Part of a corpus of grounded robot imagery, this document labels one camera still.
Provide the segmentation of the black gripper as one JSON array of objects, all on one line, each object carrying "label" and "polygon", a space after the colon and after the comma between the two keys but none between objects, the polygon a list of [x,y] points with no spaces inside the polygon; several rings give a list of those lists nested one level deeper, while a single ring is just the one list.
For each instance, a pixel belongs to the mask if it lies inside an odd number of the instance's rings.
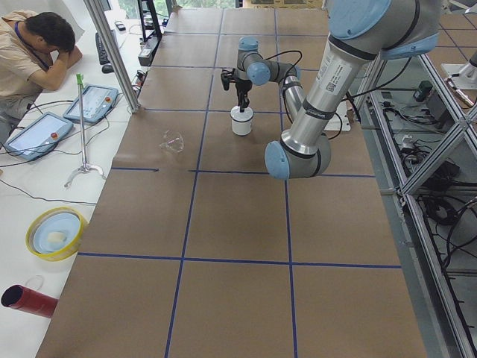
[{"label": "black gripper", "polygon": [[235,82],[236,93],[238,96],[238,108],[239,112],[243,113],[249,107],[248,93],[253,87],[253,83],[250,80],[236,79]]}]

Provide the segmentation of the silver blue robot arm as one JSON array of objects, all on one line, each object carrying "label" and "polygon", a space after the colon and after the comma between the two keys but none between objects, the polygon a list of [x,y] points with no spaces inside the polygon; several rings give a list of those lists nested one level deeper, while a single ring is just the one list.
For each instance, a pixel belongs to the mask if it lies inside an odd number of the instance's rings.
[{"label": "silver blue robot arm", "polygon": [[266,60],[252,37],[239,41],[231,80],[238,87],[238,109],[248,106],[253,85],[279,84],[291,127],[267,144],[265,166],[281,180],[310,178],[324,172],[331,158],[324,134],[364,64],[425,54],[437,45],[440,1],[333,1],[329,36],[319,72],[309,92],[296,66]]}]

